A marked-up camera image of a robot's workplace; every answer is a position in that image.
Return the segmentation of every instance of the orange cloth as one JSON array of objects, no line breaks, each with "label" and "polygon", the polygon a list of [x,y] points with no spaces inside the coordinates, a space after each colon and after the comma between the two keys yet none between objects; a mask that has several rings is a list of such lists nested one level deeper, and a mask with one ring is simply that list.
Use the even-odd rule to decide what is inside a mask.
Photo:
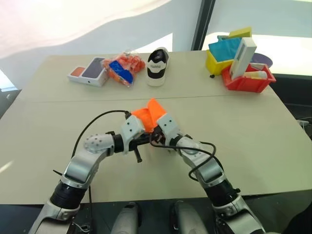
[{"label": "orange cloth", "polygon": [[166,111],[152,98],[147,103],[147,108],[132,111],[131,114],[142,121],[146,132],[151,133],[157,127],[157,120],[166,114]]}]

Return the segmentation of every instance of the plastic bag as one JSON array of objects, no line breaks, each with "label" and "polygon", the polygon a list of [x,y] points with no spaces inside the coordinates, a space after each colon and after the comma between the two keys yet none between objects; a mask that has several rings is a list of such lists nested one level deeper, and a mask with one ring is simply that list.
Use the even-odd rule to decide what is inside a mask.
[{"label": "plastic bag", "polygon": [[145,67],[145,62],[138,55],[122,53],[113,59],[104,59],[102,65],[109,77],[130,87],[136,73]]}]

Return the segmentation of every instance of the black and white shoe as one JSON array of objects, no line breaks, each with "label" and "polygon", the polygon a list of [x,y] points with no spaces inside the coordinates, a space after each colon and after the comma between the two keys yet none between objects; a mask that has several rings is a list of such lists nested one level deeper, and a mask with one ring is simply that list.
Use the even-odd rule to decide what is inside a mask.
[{"label": "black and white shoe", "polygon": [[166,68],[168,67],[169,55],[164,47],[157,48],[147,60],[147,84],[161,86],[165,82]]}]

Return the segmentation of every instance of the black cable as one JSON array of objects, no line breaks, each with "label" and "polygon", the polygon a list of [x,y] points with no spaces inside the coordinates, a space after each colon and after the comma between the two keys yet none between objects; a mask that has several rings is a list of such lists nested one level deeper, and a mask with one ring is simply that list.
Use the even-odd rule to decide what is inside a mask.
[{"label": "black cable", "polygon": [[[129,112],[128,111],[124,111],[124,110],[112,110],[112,111],[107,111],[107,112],[104,112],[100,115],[98,115],[97,117],[95,117],[93,120],[91,120],[87,126],[84,127],[84,129],[82,130],[82,132],[80,133],[80,135],[78,136],[76,142],[75,142],[75,146],[74,146],[74,149],[73,149],[73,152],[72,152],[72,156],[71,158],[73,158],[73,156],[75,156],[75,153],[76,153],[76,149],[78,147],[78,144],[79,144],[79,141],[82,137],[82,135],[84,134],[84,132],[90,127],[91,124],[93,124],[98,118],[106,115],[106,114],[109,114],[109,113],[115,113],[115,112],[121,112],[121,113],[125,113],[125,114],[128,114]],[[93,219],[93,205],[92,205],[92,196],[91,196],[91,186],[89,186],[89,205],[90,205],[90,230],[91,230],[91,233],[96,233],[96,225],[95,225],[95,220]]]},{"label": "black cable", "polygon": [[192,173],[194,171],[196,171],[198,168],[200,168],[201,166],[203,166],[205,163],[207,163],[208,161],[210,161],[212,158],[214,158],[216,160],[216,162],[219,164],[219,166],[223,169],[223,166],[221,164],[221,162],[216,158],[215,156],[215,152],[216,152],[216,147],[214,144],[212,143],[207,143],[207,142],[204,142],[203,144],[206,144],[206,145],[211,145],[213,147],[213,153],[210,153],[208,151],[205,151],[205,150],[202,150],[202,149],[197,149],[197,148],[192,148],[192,147],[183,147],[183,146],[167,146],[167,145],[156,145],[156,144],[153,144],[153,141],[152,141],[152,137],[154,135],[154,132],[152,132],[150,134],[150,144],[154,147],[157,147],[157,148],[165,148],[165,149],[177,149],[177,150],[195,150],[195,151],[198,151],[198,152],[202,152],[202,153],[205,153],[205,154],[208,154],[209,157],[203,161],[202,163],[200,163],[199,165],[197,165],[196,167],[194,167],[193,169],[190,170],[189,172],[189,178],[191,178],[192,180],[195,180],[195,181],[198,181],[195,177],[192,176]]}]

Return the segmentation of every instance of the red plastic bin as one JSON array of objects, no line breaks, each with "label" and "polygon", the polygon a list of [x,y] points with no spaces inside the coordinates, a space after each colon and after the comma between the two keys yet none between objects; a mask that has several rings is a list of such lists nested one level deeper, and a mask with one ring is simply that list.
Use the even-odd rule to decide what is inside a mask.
[{"label": "red plastic bin", "polygon": [[[222,70],[223,82],[229,90],[261,93],[271,82],[276,82],[275,77],[272,75],[267,65],[263,68],[263,71],[268,75],[266,79],[252,79],[240,76],[232,80],[230,76],[230,67],[231,66],[228,66]],[[256,71],[259,70],[251,67],[250,64],[246,69],[246,72]]]}]

